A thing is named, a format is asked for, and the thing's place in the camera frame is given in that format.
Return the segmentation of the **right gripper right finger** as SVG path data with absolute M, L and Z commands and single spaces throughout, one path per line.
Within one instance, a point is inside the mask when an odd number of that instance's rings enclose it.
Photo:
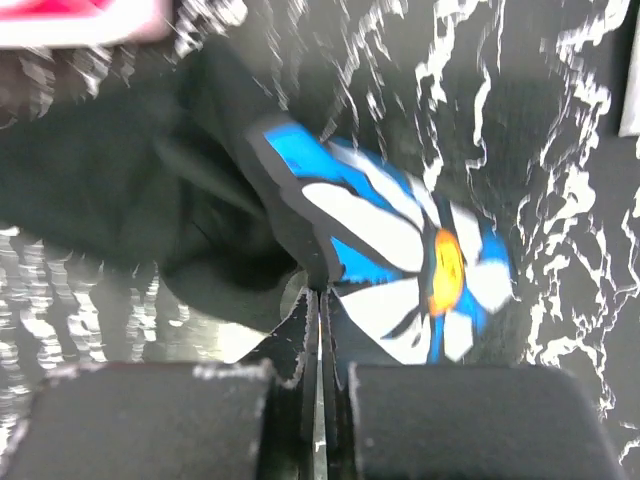
M 404 366 L 320 299 L 332 479 L 621 479 L 577 379 L 542 366 Z

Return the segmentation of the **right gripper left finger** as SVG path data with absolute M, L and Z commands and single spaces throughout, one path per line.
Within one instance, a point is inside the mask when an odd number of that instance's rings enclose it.
M 17 424 L 5 479 L 310 479 L 319 300 L 234 364 L 51 371 Z

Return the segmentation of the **black daisy print t-shirt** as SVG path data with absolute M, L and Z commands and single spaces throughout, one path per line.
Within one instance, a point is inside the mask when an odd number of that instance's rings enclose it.
M 4 128 L 1 219 L 154 262 L 186 303 L 248 325 L 302 269 L 402 364 L 462 360 L 513 295 L 486 220 L 372 152 L 317 139 L 220 36 L 159 78 Z

